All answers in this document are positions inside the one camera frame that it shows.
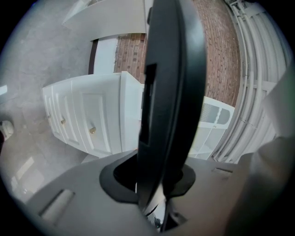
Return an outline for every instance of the brick wall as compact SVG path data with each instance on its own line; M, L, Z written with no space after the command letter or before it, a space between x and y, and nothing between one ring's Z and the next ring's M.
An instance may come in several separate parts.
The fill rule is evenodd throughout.
M193 2L206 37L205 96L235 106L240 86L240 52L229 12L223 0Z
M202 21L207 50L205 96L236 105L240 86L240 53L234 25L222 0L192 0ZM144 83L145 34L118 38L114 72L128 71Z
M127 34L118 38L114 72L128 71L144 83L146 34Z

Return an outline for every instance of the white furniture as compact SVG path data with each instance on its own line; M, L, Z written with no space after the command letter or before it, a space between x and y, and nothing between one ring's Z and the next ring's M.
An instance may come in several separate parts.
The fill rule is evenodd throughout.
M141 84L128 72L86 75L43 88L55 137L97 157L138 146Z
M101 38L97 42L94 59L95 75L106 75L114 72L118 35Z
M189 157L208 159L229 127L235 108L204 97L201 117Z
M87 40L146 33L144 0L79 0L63 25Z

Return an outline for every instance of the concrete floor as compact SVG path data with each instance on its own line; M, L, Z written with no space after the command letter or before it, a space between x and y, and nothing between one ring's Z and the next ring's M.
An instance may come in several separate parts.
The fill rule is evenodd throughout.
M0 171L12 194L26 202L40 187L80 164L83 153L52 135L41 89L88 73L92 43L61 24L77 0L40 0L14 30L0 58L0 119L15 134L4 143Z

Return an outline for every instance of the white dresser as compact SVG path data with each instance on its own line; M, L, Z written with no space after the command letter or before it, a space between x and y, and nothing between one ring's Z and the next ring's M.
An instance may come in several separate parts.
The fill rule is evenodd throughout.
M128 72L63 80L43 97L61 141L99 158L137 148L142 85Z

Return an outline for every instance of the drawer knob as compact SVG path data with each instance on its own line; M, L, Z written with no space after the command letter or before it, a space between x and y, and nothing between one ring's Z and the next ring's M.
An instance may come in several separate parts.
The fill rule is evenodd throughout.
M96 128L95 128L95 127L91 128L91 129L89 130L89 132L90 132L91 134L94 134L95 131L96 131Z

